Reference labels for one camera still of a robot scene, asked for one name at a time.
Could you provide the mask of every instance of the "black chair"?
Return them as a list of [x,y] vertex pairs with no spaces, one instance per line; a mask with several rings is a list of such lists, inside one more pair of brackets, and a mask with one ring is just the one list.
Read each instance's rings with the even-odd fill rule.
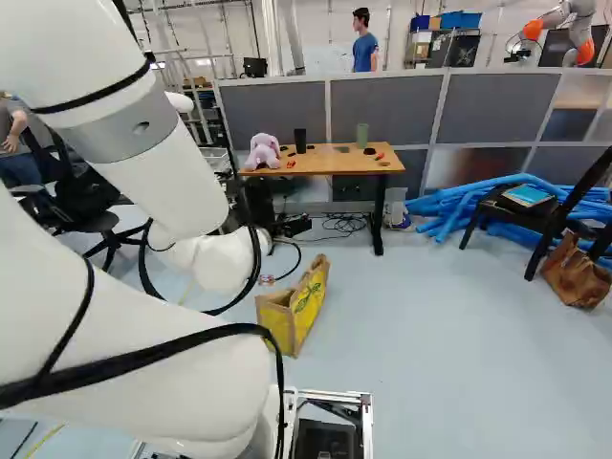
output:
[[463,250],[466,247],[472,232],[482,219],[481,228],[483,230],[486,228],[489,220],[499,220],[542,234],[525,270],[525,280],[528,281],[533,280],[537,266],[540,260],[548,253],[553,239],[560,237],[565,229],[572,230],[583,238],[598,239],[591,248],[589,255],[593,257],[603,255],[612,241],[612,224],[606,226],[605,229],[591,229],[580,221],[568,220],[567,215],[579,203],[586,192],[603,178],[610,164],[612,164],[612,146],[608,147],[595,163],[589,167],[562,205],[558,203],[557,198],[553,198],[544,203],[544,205],[539,206],[538,212],[521,211],[520,208],[509,208],[505,204],[502,194],[507,189],[520,184],[495,187],[476,206],[459,249]]
[[[57,200],[51,195],[38,195],[38,198],[34,200],[33,196],[37,191],[29,191],[24,189],[24,187],[19,187],[11,192],[15,197],[23,197],[19,202],[21,207],[26,210],[39,225],[49,230],[54,230],[53,236],[67,232],[99,233],[102,236],[102,241],[97,243],[82,256],[84,258],[90,258],[107,249],[106,258],[102,265],[102,270],[107,273],[115,259],[115,254],[123,244],[139,246],[142,243],[141,239],[133,239],[130,236],[144,230],[144,225],[122,232],[114,232],[114,227],[120,221],[120,218],[111,211],[104,210],[93,218],[89,218],[85,221],[78,221],[71,217],[65,209],[61,208]],[[44,208],[40,208],[41,201],[45,202]]]

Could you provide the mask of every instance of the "yellow bag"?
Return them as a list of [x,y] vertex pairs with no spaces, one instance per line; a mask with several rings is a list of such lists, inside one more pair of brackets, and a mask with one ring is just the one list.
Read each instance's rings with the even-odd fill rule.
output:
[[257,323],[272,332],[284,355],[299,354],[323,306],[329,269],[327,257],[319,254],[295,289],[255,297]]

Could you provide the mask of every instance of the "man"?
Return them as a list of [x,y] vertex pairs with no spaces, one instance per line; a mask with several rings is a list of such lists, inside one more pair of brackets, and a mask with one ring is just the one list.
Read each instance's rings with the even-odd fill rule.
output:
[[353,44],[353,72],[376,72],[378,67],[379,42],[367,30],[369,23],[368,8],[357,8],[353,11],[353,30],[360,35]]
[[19,185],[42,185],[36,162],[19,139],[26,127],[28,116],[23,107],[0,92],[0,178]]

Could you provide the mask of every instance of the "black cup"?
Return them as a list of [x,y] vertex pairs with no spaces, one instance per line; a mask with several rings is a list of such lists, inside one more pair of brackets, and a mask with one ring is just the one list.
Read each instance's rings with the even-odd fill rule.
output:
[[306,153],[306,129],[294,129],[295,151],[300,155]]

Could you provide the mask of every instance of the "gray floor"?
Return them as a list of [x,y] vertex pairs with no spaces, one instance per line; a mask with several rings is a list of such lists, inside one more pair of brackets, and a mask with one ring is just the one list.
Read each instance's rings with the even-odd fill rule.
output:
[[[143,219],[133,207],[118,213],[124,228]],[[324,235],[315,229],[300,237]],[[373,255],[366,231],[305,245],[302,267],[322,252],[332,269],[301,355],[285,359],[288,383],[372,392],[377,458],[608,458],[609,301],[590,315],[567,308],[541,277],[522,279],[526,250],[477,231],[459,251],[459,236],[440,246],[422,234],[386,231],[384,257]],[[77,251],[95,242],[78,234],[62,240]],[[262,273],[282,273],[294,260],[293,248],[281,247],[264,260]],[[166,297],[185,294],[188,276],[154,255],[148,266]],[[122,251],[112,274],[139,285],[134,248]],[[256,287],[224,317],[255,321],[253,296],[272,289]],[[185,306],[204,310],[226,300],[192,287]],[[69,433],[66,444],[90,438],[77,432],[68,442]],[[122,442],[127,455],[124,437],[103,435],[113,451]],[[51,442],[36,459],[52,457],[85,456],[60,455]],[[123,459],[115,452],[100,457]]]

